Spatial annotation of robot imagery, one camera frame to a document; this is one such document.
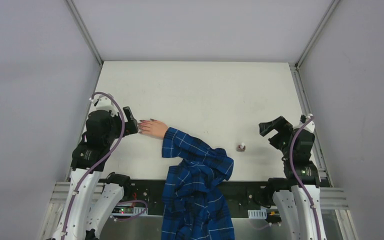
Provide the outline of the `red nail polish bottle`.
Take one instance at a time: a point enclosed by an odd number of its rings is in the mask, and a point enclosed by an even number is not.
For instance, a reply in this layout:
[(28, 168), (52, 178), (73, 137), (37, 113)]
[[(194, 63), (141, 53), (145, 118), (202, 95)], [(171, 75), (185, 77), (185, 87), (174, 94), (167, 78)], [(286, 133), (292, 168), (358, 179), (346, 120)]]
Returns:
[(246, 145), (244, 142), (240, 143), (236, 147), (237, 152), (244, 152), (246, 150)]

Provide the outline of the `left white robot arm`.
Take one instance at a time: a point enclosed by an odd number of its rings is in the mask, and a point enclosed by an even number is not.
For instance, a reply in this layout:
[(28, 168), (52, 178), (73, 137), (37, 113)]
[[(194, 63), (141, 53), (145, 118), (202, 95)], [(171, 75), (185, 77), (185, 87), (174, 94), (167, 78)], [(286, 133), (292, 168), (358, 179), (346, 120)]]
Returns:
[(80, 143), (72, 152), (68, 194), (52, 240), (98, 240), (116, 204), (132, 198), (130, 177), (114, 173), (96, 203), (93, 195), (105, 164), (123, 137), (137, 133), (128, 106), (121, 108), (113, 96), (95, 92), (94, 110), (88, 114)]

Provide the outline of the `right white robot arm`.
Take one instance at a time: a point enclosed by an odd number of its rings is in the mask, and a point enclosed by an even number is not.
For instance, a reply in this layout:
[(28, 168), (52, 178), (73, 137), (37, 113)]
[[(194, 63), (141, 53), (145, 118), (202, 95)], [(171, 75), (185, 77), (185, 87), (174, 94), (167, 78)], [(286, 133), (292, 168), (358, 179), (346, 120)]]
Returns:
[(316, 139), (314, 116), (302, 115), (298, 125), (279, 116), (259, 123), (258, 127), (263, 137), (276, 131), (268, 141), (282, 153), (284, 177), (269, 178), (253, 201), (266, 209), (277, 208), (288, 240), (325, 240), (321, 178), (318, 167), (311, 160)]

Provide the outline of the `mannequin hand with painted nails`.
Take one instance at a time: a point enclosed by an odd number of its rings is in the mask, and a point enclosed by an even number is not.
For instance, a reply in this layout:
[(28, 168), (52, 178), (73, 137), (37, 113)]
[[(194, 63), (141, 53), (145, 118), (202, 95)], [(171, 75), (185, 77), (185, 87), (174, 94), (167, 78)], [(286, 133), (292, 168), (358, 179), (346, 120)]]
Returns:
[(157, 139), (163, 139), (169, 127), (156, 119), (140, 120), (137, 123), (139, 133)]

